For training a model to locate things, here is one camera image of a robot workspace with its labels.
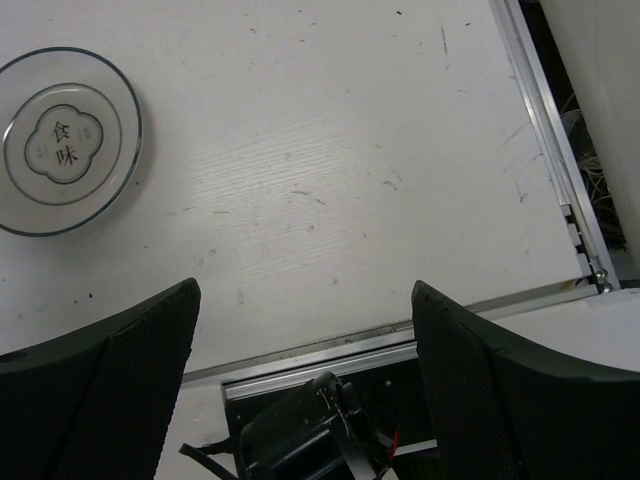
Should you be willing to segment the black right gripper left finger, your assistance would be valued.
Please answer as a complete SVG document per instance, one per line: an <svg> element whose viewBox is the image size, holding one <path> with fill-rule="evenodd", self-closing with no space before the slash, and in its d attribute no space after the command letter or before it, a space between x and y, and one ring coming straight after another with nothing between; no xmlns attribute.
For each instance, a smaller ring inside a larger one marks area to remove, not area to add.
<svg viewBox="0 0 640 480"><path fill-rule="evenodd" d="M151 479L199 316L186 279L1 357L4 479Z"/></svg>

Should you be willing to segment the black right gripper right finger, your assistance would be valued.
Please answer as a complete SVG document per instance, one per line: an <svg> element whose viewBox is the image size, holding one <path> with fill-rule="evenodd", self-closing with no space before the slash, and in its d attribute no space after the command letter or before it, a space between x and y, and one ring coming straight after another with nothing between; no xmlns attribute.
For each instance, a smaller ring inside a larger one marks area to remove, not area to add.
<svg viewBox="0 0 640 480"><path fill-rule="evenodd" d="M639 376L533 342L423 281L411 294L448 479L635 479Z"/></svg>

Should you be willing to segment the white plate with dark rim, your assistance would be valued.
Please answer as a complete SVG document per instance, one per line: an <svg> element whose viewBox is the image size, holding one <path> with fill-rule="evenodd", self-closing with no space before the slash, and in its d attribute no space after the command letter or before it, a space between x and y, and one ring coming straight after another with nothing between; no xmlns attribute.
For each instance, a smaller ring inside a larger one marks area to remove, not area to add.
<svg viewBox="0 0 640 480"><path fill-rule="evenodd" d="M1 68L1 228L24 237L76 230L106 211L138 164L139 98L111 61L48 47Z"/></svg>

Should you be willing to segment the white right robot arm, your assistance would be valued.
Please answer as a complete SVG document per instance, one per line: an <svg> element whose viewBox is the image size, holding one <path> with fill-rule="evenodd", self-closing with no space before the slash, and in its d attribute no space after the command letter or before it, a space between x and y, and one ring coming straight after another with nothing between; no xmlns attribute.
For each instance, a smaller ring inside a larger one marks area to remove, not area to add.
<svg viewBox="0 0 640 480"><path fill-rule="evenodd" d="M121 313L1 358L5 479L150 479L191 352L201 292L186 279ZM423 388L449 479L635 479L639 375L537 344L424 282L412 292ZM181 453L215 476L379 479L392 411L325 373L236 437Z"/></svg>

